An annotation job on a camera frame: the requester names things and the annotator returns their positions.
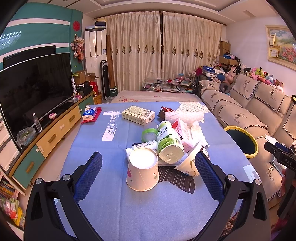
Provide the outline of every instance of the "flower painting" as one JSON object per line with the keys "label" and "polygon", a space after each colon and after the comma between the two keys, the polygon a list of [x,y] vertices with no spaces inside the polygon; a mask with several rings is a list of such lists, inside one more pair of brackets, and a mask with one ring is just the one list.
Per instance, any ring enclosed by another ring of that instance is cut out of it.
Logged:
{"label": "flower painting", "polygon": [[[276,35],[274,45],[268,44],[268,61],[296,70],[296,40],[287,26],[266,25],[268,36]],[[278,50],[278,57],[270,56],[271,48]]]}

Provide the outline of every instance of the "beige sofa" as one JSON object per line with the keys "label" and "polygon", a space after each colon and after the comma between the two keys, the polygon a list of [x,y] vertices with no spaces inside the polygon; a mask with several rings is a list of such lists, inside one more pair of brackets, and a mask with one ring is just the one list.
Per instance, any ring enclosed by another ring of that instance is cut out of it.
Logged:
{"label": "beige sofa", "polygon": [[253,135],[259,152],[250,159],[259,174],[270,208],[280,200],[281,176],[270,162],[273,155],[264,149],[265,134],[290,147],[296,140],[296,107],[291,98],[277,89],[243,74],[235,76],[230,96],[219,92],[219,84],[202,80],[198,95],[223,127],[239,126]]}

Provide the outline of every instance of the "hand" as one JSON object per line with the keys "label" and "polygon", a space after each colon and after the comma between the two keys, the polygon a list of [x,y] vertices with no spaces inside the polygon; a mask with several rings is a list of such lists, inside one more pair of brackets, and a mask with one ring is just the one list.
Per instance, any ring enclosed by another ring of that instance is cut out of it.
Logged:
{"label": "hand", "polygon": [[[284,169],[282,170],[282,174],[286,175],[286,170],[287,169]],[[285,187],[285,184],[286,184],[286,176],[284,176],[282,179],[281,179],[281,195],[284,196],[285,193],[286,193],[286,187]],[[292,180],[292,185],[296,188],[296,179]]]}

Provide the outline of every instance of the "tower fan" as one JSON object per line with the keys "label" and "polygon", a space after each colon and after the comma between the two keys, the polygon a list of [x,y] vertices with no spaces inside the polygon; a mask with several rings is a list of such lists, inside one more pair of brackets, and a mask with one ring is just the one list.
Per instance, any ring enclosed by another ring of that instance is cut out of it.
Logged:
{"label": "tower fan", "polygon": [[112,101],[110,95],[110,85],[109,85],[109,74],[108,74],[108,62],[106,60],[102,60],[101,64],[101,81],[102,81],[102,89],[103,89],[103,103],[110,103]]}

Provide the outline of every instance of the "painting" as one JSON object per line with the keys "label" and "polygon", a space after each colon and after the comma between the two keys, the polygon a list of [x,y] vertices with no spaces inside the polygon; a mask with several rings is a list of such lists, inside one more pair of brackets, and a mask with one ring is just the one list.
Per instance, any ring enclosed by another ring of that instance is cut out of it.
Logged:
{"label": "painting", "polygon": [[[268,61],[296,70],[296,40],[287,26],[266,25]],[[270,45],[275,35],[274,45]]]}

